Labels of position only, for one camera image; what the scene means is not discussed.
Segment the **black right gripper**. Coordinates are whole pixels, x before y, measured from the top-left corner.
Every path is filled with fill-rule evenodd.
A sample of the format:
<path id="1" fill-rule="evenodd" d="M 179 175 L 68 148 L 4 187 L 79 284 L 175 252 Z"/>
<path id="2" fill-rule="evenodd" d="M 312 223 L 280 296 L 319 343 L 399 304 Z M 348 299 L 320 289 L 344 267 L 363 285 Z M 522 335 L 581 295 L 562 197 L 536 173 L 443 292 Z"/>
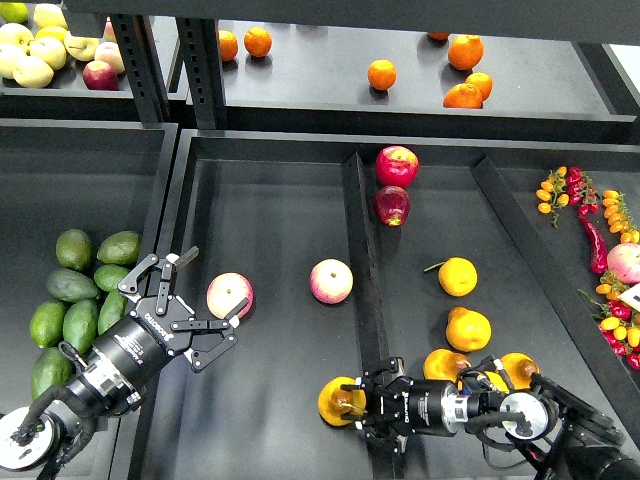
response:
<path id="1" fill-rule="evenodd" d="M 389 357 L 367 367 L 344 391 L 361 390 L 387 399 L 391 422 L 374 417 L 355 421 L 355 428 L 369 444 L 400 456 L 412 434 L 454 436 L 475 417 L 475 400 L 459 392 L 449 380 L 414 380 L 404 375 L 404 359 Z"/>

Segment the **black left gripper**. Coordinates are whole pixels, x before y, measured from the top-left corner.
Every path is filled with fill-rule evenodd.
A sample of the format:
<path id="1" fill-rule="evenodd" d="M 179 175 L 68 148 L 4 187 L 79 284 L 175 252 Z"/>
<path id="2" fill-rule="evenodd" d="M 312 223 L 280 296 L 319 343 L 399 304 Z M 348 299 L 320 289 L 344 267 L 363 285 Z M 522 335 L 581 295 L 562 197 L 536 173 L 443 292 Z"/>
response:
<path id="1" fill-rule="evenodd" d="M 180 297 L 170 298 L 175 275 L 198 254 L 197 246 L 180 256 L 169 253 L 160 258 L 155 253 L 148 254 L 118 282 L 118 293 L 138 304 L 143 299 L 140 282 L 152 272 L 160 273 L 156 299 L 143 299 L 92 343 L 84 386 L 97 401 L 116 405 L 143 396 L 149 380 L 184 351 L 191 370 L 201 373 L 237 343 L 235 329 L 239 326 L 239 313 L 249 305 L 247 297 L 223 319 L 206 321 L 198 320 Z M 212 334 L 221 338 L 212 349 L 189 347 L 190 335 Z"/>

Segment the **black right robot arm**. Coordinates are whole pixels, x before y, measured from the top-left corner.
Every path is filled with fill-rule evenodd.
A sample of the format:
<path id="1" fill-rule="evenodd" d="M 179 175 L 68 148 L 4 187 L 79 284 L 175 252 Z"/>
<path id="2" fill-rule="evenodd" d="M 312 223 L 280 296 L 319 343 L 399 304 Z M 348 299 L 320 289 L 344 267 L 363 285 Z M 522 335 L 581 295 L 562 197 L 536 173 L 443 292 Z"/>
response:
<path id="1" fill-rule="evenodd" d="M 455 380 L 407 376 L 400 357 L 337 384 L 340 419 L 396 454 L 409 437 L 453 437 L 464 431 L 485 452 L 519 452 L 539 479 L 636 479 L 614 421 L 539 373 L 516 388 L 503 363 L 489 356 Z"/>

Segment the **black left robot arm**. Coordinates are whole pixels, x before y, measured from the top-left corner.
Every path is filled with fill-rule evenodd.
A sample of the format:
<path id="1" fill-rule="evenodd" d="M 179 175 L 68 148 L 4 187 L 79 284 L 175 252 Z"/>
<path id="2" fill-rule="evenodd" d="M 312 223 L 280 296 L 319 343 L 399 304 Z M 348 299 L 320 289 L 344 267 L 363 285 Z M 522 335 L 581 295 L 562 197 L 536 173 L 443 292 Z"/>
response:
<path id="1" fill-rule="evenodd" d="M 234 330 L 252 306 L 251 290 L 211 286 L 206 299 L 213 316 L 204 319 L 174 292 L 177 272 L 198 253 L 192 247 L 181 256 L 147 255 L 117 285 L 133 304 L 129 313 L 85 355 L 68 342 L 59 345 L 75 371 L 30 406 L 2 416 L 2 468 L 39 468 L 40 478 L 55 478 L 89 444 L 101 420 L 140 406 L 149 381 L 175 357 L 184 356 L 199 373 L 236 344 Z"/>

